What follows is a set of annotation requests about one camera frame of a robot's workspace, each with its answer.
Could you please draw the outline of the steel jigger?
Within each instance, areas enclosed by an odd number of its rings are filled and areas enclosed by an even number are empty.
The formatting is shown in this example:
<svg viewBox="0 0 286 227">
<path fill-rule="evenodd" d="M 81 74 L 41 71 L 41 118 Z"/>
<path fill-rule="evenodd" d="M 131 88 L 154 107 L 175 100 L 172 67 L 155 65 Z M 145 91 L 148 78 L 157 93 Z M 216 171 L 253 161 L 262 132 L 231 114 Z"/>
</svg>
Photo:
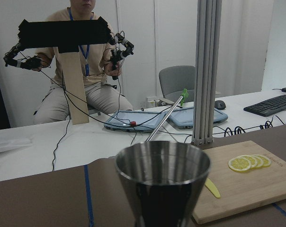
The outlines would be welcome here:
<svg viewBox="0 0 286 227">
<path fill-rule="evenodd" d="M 186 227 L 210 167 L 200 148 L 174 141 L 134 144 L 115 157 L 137 227 Z"/>
</svg>

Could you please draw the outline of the blue teach pendant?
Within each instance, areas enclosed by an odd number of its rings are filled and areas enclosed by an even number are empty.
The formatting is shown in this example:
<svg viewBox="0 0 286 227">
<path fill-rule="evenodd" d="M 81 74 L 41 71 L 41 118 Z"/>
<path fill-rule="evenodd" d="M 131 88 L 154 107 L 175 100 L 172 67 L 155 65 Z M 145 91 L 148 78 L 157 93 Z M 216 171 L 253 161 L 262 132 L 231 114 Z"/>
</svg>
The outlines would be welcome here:
<svg viewBox="0 0 286 227">
<path fill-rule="evenodd" d="M 178 129 L 192 129 L 193 128 L 193 114 L 194 107 L 186 107 L 175 109 L 167 121 L 172 126 Z M 214 109 L 214 123 L 221 123 L 228 119 L 228 115 L 218 109 Z"/>
<path fill-rule="evenodd" d="M 118 111 L 103 124 L 108 130 L 126 132 L 152 132 L 162 121 L 165 113 L 146 111 Z"/>
</svg>

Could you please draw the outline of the seated operator person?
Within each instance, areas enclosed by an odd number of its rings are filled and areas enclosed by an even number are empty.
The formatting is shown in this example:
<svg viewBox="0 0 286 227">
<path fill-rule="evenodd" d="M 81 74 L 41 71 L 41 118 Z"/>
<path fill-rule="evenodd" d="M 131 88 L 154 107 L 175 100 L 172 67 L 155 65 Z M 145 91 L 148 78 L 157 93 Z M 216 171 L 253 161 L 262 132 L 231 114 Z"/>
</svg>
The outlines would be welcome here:
<svg viewBox="0 0 286 227">
<path fill-rule="evenodd" d="M 47 21 L 97 20 L 99 18 L 93 12 L 96 4 L 94 0 L 72 0 L 70 4 L 68 8 L 50 15 Z M 113 46 L 110 44 L 79 46 L 87 103 L 105 114 L 133 109 L 126 97 L 107 83 L 108 76 L 119 76 L 122 72 L 120 67 L 113 69 L 113 64 L 110 62 L 111 49 Z M 65 76 L 58 49 L 56 47 L 38 48 L 36 54 L 42 61 L 41 68 L 48 67 L 55 59 L 56 69 L 48 94 L 34 112 L 34 124 L 64 121 L 69 114 L 69 108 L 62 88 Z"/>
</svg>

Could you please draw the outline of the grey office chair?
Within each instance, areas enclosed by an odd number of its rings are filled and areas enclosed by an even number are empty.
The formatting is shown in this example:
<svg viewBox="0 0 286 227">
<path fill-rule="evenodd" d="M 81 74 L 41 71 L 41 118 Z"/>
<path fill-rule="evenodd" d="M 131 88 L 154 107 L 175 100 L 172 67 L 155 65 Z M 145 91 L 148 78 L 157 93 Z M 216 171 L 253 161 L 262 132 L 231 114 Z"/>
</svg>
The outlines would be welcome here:
<svg viewBox="0 0 286 227">
<path fill-rule="evenodd" d="M 185 102 L 193 102 L 195 78 L 196 68 L 194 66 L 181 65 L 162 69 L 159 72 L 159 80 L 163 97 L 175 102 L 186 88 L 188 97 Z"/>
</svg>

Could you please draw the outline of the green tipped metal rod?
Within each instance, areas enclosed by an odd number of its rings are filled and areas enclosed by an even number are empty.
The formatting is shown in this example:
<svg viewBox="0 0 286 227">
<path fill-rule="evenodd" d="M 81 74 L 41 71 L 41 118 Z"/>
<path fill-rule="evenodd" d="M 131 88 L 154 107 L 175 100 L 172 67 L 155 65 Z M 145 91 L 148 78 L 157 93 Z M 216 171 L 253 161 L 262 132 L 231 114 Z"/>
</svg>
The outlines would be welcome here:
<svg viewBox="0 0 286 227">
<path fill-rule="evenodd" d="M 153 132 L 149 135 L 149 137 L 145 140 L 145 142 L 149 142 L 152 140 L 152 138 L 155 136 L 155 134 L 158 132 L 158 130 L 162 127 L 162 125 L 166 122 L 166 120 L 169 118 L 171 113 L 175 110 L 175 108 L 178 106 L 179 103 L 183 104 L 184 99 L 188 98 L 188 90 L 185 88 L 183 89 L 183 92 L 181 93 L 178 100 L 172 105 L 171 109 L 166 113 L 162 121 L 157 125 L 157 127 L 153 130 Z"/>
</svg>

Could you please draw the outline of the black computer mouse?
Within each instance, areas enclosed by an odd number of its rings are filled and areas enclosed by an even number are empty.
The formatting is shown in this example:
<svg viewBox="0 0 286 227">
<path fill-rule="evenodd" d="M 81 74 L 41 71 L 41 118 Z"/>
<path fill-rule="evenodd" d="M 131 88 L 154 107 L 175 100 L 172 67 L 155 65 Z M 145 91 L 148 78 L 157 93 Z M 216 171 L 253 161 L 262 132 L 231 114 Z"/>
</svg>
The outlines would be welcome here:
<svg viewBox="0 0 286 227">
<path fill-rule="evenodd" d="M 226 108 L 226 104 L 222 100 L 216 100 L 214 103 L 214 107 L 218 110 L 224 110 Z"/>
</svg>

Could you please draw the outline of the yellow plastic knife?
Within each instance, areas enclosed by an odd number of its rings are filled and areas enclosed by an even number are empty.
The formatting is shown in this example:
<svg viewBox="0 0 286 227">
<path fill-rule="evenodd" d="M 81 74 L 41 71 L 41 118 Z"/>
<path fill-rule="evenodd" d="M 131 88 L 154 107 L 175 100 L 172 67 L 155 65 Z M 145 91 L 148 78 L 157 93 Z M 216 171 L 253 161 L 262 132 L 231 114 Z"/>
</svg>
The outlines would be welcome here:
<svg viewBox="0 0 286 227">
<path fill-rule="evenodd" d="M 211 192 L 213 196 L 215 196 L 218 199 L 221 198 L 221 194 L 219 193 L 219 190 L 209 178 L 207 178 L 205 181 L 205 187 Z"/>
</svg>

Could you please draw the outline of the lemon slice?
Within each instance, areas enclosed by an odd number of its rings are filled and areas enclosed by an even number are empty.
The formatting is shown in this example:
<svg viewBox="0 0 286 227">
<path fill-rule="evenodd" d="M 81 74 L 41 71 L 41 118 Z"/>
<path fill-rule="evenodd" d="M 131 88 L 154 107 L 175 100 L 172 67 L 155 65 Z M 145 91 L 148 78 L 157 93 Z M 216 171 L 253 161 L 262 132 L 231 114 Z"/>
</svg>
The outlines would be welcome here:
<svg viewBox="0 0 286 227">
<path fill-rule="evenodd" d="M 264 155 L 257 155 L 259 158 L 263 160 L 263 167 L 269 167 L 271 165 L 271 160 Z"/>
<path fill-rule="evenodd" d="M 256 165 L 254 166 L 254 168 L 261 168 L 264 165 L 264 161 L 262 158 L 255 156 L 255 155 L 251 155 L 254 159 L 256 159 Z"/>
<path fill-rule="evenodd" d="M 235 157 L 229 160 L 228 167 L 235 172 L 246 172 L 251 169 L 251 162 L 244 157 Z"/>
<path fill-rule="evenodd" d="M 254 158 L 254 157 L 252 157 L 252 156 L 249 156 L 249 155 L 241 155 L 241 156 L 239 156 L 239 157 L 248 159 L 248 160 L 250 161 L 250 163 L 251 163 L 251 166 L 250 166 L 251 169 L 252 169 L 252 168 L 255 168 L 255 167 L 257 166 L 257 164 L 258 164 L 257 159 Z"/>
</svg>

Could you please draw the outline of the wooden black teleop stand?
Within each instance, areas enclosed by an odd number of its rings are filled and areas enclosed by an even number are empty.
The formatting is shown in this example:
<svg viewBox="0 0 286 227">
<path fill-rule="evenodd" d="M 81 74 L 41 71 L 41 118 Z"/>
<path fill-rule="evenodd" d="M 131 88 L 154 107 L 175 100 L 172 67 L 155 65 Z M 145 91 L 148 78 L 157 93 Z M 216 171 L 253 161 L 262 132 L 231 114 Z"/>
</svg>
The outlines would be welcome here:
<svg viewBox="0 0 286 227">
<path fill-rule="evenodd" d="M 79 46 L 84 44 L 115 44 L 107 22 L 97 20 L 28 22 L 18 27 L 21 50 L 57 47 L 62 59 L 63 78 L 73 124 L 89 122 L 84 91 Z"/>
</svg>

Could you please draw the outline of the bamboo cutting board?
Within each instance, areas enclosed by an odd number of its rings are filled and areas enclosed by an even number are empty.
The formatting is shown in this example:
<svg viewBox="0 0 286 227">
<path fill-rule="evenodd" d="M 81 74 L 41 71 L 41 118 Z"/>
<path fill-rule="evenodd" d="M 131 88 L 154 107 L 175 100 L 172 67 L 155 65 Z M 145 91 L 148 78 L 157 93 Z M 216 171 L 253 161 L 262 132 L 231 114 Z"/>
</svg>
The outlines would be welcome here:
<svg viewBox="0 0 286 227">
<path fill-rule="evenodd" d="M 214 197 L 203 188 L 193 218 L 204 224 L 237 213 L 286 199 L 286 161 L 253 141 L 209 148 L 205 153 L 211 159 L 209 179 L 221 197 Z M 228 167 L 228 161 L 239 155 L 261 154 L 271 160 L 269 167 L 239 173 Z"/>
</svg>

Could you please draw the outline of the black keyboard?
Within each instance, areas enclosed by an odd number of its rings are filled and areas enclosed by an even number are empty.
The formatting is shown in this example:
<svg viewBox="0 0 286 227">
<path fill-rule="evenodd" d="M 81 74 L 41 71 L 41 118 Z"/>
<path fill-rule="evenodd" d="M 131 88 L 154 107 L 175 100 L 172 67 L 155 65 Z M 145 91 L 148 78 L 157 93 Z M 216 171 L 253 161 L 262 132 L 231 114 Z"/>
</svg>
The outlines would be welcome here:
<svg viewBox="0 0 286 227">
<path fill-rule="evenodd" d="M 243 110 L 259 116 L 270 116 L 286 109 L 286 95 L 267 99 L 260 103 L 245 107 Z"/>
</svg>

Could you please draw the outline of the aluminium frame post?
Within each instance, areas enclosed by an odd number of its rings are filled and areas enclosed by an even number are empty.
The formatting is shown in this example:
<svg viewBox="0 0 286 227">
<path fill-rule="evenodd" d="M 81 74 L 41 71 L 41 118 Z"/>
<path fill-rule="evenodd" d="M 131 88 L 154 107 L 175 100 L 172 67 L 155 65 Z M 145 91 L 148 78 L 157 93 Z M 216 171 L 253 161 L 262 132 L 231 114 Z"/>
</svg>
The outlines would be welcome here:
<svg viewBox="0 0 286 227">
<path fill-rule="evenodd" d="M 197 3 L 196 78 L 192 143 L 213 142 L 216 74 L 220 38 L 222 1 Z"/>
</svg>

